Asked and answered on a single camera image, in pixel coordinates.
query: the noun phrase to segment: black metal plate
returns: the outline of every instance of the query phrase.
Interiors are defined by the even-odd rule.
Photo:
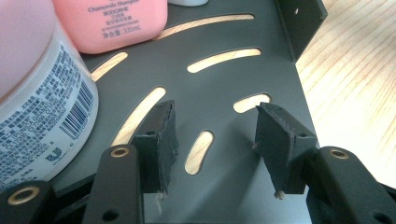
[[[56,189],[95,173],[122,123],[155,87],[167,89],[162,101],[175,100],[179,155],[171,173],[162,214],[155,194],[145,196],[146,221],[310,222],[305,196],[274,198],[274,187],[259,155],[251,149],[257,110],[238,114],[233,104],[251,94],[268,92],[314,131],[304,93],[290,60],[276,3],[272,0],[213,0],[202,7],[169,7],[168,27],[219,15],[248,13],[253,21],[227,21],[190,29],[158,41],[85,56],[90,69],[117,52],[129,57],[97,81],[100,104],[92,134],[75,159],[52,183]],[[220,52],[259,48],[261,56],[220,63],[197,74],[187,66]],[[198,175],[188,175],[185,160],[197,136],[210,130],[215,142]]]

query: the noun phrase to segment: metal bracket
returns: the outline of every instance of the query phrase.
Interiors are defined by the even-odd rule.
[[[291,59],[297,62],[328,16],[321,0],[276,0]]]

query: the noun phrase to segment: barcode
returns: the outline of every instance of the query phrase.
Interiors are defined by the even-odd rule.
[[[85,82],[81,82],[81,89],[70,113],[62,122],[61,130],[76,140],[81,135],[88,122],[93,106],[93,95],[88,89]]]

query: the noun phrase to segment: table surface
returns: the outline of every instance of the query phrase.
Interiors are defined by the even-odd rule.
[[[296,64],[319,143],[352,151],[379,182],[396,188],[396,1],[323,3],[329,16]],[[165,32],[169,35],[183,29]],[[93,79],[126,56],[118,55],[113,63],[101,66],[92,73]],[[141,103],[113,145],[129,140],[142,117],[164,94],[156,91],[153,95],[159,96]]]

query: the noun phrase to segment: screw hole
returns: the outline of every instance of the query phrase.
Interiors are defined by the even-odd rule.
[[[338,149],[332,149],[330,153],[337,159],[346,160],[349,158],[349,156],[345,152]]]
[[[119,211],[117,211],[115,209],[111,209],[103,214],[102,220],[106,221],[106,222],[113,221],[113,220],[117,219],[119,216],[120,216]]]
[[[129,149],[126,147],[119,147],[116,149],[113,149],[110,153],[110,155],[114,158],[119,158],[119,157],[124,157],[129,153]]]
[[[392,220],[385,214],[382,213],[375,213],[374,214],[375,220],[379,221],[380,223],[391,224]]]
[[[10,205],[27,203],[35,198],[35,196],[38,195],[38,192],[40,192],[40,188],[38,187],[27,187],[20,189],[9,196],[7,201]]]

